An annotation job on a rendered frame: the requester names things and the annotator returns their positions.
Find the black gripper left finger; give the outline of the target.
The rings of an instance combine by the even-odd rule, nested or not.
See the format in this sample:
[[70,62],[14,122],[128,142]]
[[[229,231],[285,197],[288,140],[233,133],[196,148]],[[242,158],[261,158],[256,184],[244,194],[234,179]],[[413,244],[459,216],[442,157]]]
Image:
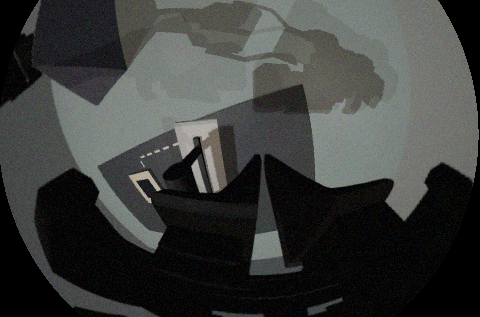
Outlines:
[[243,238],[243,261],[252,262],[260,176],[261,158],[256,154],[221,192],[161,189],[152,194],[152,205],[167,226]]

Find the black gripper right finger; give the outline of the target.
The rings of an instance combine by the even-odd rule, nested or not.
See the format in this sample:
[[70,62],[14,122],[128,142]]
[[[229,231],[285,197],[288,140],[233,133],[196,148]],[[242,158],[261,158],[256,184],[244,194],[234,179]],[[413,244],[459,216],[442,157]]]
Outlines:
[[301,257],[337,216],[385,201],[395,185],[384,177],[365,184],[327,188],[269,153],[264,154],[264,170],[285,269],[301,265]]

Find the beige tile with black rectangle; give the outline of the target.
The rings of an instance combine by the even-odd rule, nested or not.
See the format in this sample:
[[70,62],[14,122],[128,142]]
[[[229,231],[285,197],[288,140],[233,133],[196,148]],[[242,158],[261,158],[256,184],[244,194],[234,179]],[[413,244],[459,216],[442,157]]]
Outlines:
[[129,178],[131,178],[133,184],[140,190],[141,196],[144,196],[149,204],[152,202],[152,194],[157,192],[157,190],[163,189],[149,169],[144,170],[144,172],[129,174]]

